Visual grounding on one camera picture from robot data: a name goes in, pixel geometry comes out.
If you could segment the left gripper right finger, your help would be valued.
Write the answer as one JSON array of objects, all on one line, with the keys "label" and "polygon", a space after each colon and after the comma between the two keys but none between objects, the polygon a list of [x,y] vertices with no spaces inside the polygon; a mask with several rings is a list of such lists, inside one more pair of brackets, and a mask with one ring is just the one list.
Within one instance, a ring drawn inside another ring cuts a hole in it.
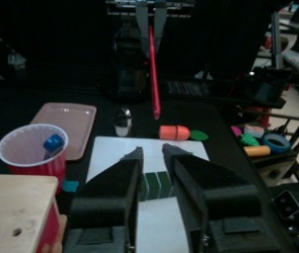
[{"label": "left gripper right finger", "polygon": [[231,169],[161,146],[189,253],[279,253],[258,189]]}]

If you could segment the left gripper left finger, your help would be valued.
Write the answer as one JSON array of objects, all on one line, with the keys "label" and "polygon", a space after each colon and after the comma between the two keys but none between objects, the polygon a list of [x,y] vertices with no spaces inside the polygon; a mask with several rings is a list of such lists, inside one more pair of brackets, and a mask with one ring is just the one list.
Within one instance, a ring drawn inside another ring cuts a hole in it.
[{"label": "left gripper left finger", "polygon": [[62,253],[136,253],[144,152],[136,147],[75,196]]}]

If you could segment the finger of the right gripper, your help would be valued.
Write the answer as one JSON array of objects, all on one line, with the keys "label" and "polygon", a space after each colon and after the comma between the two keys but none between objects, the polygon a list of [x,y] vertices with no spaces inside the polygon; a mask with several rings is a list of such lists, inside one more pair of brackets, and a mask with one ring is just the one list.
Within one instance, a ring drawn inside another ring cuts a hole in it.
[{"label": "finger of the right gripper", "polygon": [[148,7],[136,7],[136,21],[140,30],[140,41],[143,53],[149,51],[149,19],[148,19]]},{"label": "finger of the right gripper", "polygon": [[165,23],[167,9],[164,6],[156,6],[153,9],[153,48],[159,49],[163,37],[163,28]]}]

